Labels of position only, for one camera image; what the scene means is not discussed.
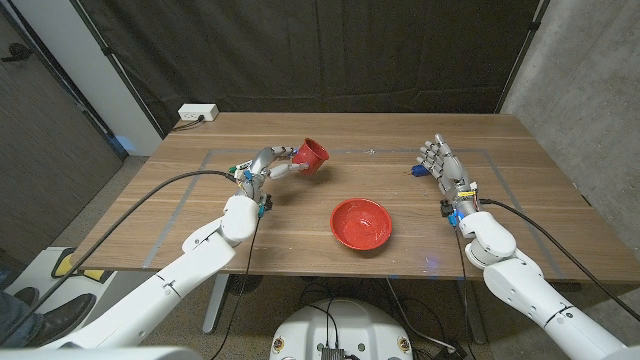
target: black backdrop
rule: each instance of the black backdrop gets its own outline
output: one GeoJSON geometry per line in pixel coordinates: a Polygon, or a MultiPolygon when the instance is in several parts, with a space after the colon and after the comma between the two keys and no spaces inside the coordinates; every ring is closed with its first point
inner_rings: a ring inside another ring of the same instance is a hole
{"type": "Polygon", "coordinates": [[[82,0],[168,133],[221,111],[494,111],[538,0],[82,0]]]}

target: white electrical box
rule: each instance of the white electrical box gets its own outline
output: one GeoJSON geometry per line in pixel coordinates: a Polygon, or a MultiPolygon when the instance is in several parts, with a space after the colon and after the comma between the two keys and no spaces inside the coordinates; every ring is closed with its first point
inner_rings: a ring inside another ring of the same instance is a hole
{"type": "Polygon", "coordinates": [[[201,115],[205,121],[213,121],[218,116],[218,107],[216,104],[184,104],[178,114],[184,121],[196,121],[201,115]]]}

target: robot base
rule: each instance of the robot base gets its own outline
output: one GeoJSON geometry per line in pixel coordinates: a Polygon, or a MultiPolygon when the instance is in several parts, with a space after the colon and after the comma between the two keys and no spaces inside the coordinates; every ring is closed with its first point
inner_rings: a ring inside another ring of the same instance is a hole
{"type": "MultiPolygon", "coordinates": [[[[329,299],[313,303],[327,309],[329,299]]],[[[411,360],[406,331],[391,316],[365,302],[338,298],[329,313],[338,327],[339,348],[345,355],[360,359],[411,360]]],[[[336,334],[329,319],[329,347],[334,348],[336,334]]],[[[320,359],[327,342],[327,314],[305,306],[280,325],[271,343],[270,360],[320,359]]]]}

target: table top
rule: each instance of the table top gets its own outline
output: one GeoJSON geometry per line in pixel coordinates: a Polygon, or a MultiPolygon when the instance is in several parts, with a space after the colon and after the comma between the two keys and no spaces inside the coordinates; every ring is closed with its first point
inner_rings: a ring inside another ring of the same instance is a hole
{"type": "MultiPolygon", "coordinates": [[[[510,115],[221,113],[215,121],[170,134],[79,246],[82,254],[133,203],[162,181],[197,169],[226,170],[266,146],[299,147],[305,137],[330,159],[312,177],[267,180],[273,210],[260,222],[251,274],[459,279],[462,265],[453,229],[440,216],[436,180],[407,175],[418,148],[441,133],[479,184],[483,198],[522,209],[597,277],[640,281],[640,263],[582,198],[519,120],[510,115]],[[339,243],[329,225],[341,201],[363,197],[391,215],[386,244],[356,251],[339,243]]],[[[202,175],[179,180],[136,210],[84,268],[160,269],[182,254],[184,239],[218,218],[236,188],[202,175]]],[[[542,234],[498,207],[486,206],[516,237],[518,248],[545,278],[587,278],[542,234]]],[[[468,240],[461,238],[464,246],[468,240]]],[[[222,270],[244,272],[250,241],[222,270]]],[[[465,258],[467,275],[482,273],[465,258]]]]}

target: person's leg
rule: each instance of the person's leg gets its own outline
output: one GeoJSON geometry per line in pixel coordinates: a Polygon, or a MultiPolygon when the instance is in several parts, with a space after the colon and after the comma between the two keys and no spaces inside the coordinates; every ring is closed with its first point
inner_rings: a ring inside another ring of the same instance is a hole
{"type": "MultiPolygon", "coordinates": [[[[4,291],[0,291],[0,334],[6,334],[29,311],[29,306],[4,291]]],[[[1,347],[24,347],[42,326],[43,315],[33,314],[1,347]]]]}

